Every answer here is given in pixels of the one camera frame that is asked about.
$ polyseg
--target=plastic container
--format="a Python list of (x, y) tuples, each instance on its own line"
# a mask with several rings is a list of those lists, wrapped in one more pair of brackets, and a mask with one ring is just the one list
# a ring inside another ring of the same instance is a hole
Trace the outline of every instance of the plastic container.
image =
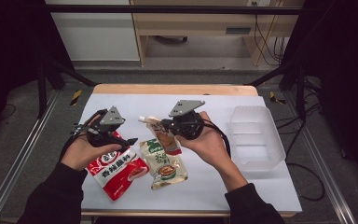
[(270, 171), (286, 157), (265, 106), (237, 106), (228, 124), (232, 160), (240, 170)]

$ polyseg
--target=person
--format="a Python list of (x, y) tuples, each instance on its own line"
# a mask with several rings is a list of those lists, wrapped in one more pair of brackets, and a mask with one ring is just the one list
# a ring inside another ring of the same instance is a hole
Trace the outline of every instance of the person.
[[(210, 120), (205, 111), (200, 112), (200, 116)], [(259, 197), (255, 185), (248, 183), (228, 156), (224, 142), (216, 130), (204, 127), (200, 137), (194, 140), (186, 140), (180, 135), (176, 138), (183, 147), (196, 152), (220, 174), (227, 189), (225, 196), (230, 208), (230, 223), (284, 223), (281, 215)], [(121, 148), (116, 144), (93, 147), (84, 134), (66, 145), (69, 147), (47, 180), (29, 196), (18, 224), (80, 223), (82, 184), (87, 175), (85, 168), (94, 159)]]

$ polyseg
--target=food package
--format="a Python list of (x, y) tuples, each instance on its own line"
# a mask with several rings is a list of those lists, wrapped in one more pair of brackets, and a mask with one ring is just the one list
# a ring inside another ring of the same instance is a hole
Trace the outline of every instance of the food package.
[(142, 158), (153, 176), (152, 189), (160, 189), (170, 184), (187, 180), (187, 170), (180, 155), (169, 155), (154, 138), (140, 143)]
[(169, 155), (178, 155), (182, 153), (179, 142), (175, 136), (162, 126), (161, 120), (154, 117), (143, 117), (138, 118), (139, 121), (146, 123), (146, 127), (152, 132), (152, 134), (158, 139), (159, 143), (164, 148), (165, 153)]
[(135, 178), (149, 171), (146, 163), (130, 147), (124, 152), (102, 155), (92, 161), (87, 169), (113, 201), (124, 194)]

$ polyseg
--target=right hand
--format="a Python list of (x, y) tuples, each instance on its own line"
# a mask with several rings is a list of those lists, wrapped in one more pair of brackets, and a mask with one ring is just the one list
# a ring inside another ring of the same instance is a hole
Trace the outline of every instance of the right hand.
[[(200, 112), (204, 120), (211, 120), (205, 111)], [(220, 133), (212, 128), (204, 127), (201, 135), (194, 140), (187, 140), (183, 136), (176, 135), (181, 146), (196, 152), (204, 161), (218, 169), (219, 166), (232, 162), (227, 154), (225, 144)]]
[[(205, 111), (200, 112), (204, 122), (211, 121)], [(228, 156), (220, 133), (212, 128), (204, 127), (201, 135), (194, 140), (187, 140), (180, 135), (176, 139), (183, 147), (196, 152), (204, 161), (212, 165), (225, 183), (226, 189), (232, 191), (248, 184), (237, 165)]]

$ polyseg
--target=table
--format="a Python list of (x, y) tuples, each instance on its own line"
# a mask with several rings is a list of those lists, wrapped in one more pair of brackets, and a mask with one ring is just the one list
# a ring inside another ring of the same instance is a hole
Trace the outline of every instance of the table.
[[(302, 7), (303, 0), (255, 1), (259, 7)], [(225, 6), (250, 7), (251, 1), (130, 0), (134, 6)], [(153, 14), (133, 13), (135, 35), (142, 65), (145, 65), (148, 37), (152, 35), (240, 35), (243, 36), (252, 63), (257, 66), (268, 53), (266, 41), (273, 36), (290, 37), (297, 15)]]
[[(80, 123), (96, 110), (115, 105), (126, 119), (118, 132), (124, 138), (138, 137), (137, 143), (153, 138), (138, 116), (155, 115), (163, 119), (177, 100), (205, 100), (196, 109), (205, 110), (224, 132), (226, 119), (234, 105), (263, 105), (254, 87), (230, 85), (124, 85), (101, 84), (95, 87), (85, 106)], [(135, 144), (133, 150), (139, 152)], [(228, 217), (227, 192), (215, 169), (194, 152), (183, 148), (181, 158), (188, 172), (188, 180), (158, 190), (150, 188), (152, 176), (135, 179), (117, 201), (111, 201), (93, 177), (88, 174), (83, 184), (83, 216), (142, 216), (142, 217)], [(273, 170), (264, 173), (244, 173), (249, 182), (267, 203), (272, 203), (282, 216), (301, 212), (296, 190), (282, 161)]]

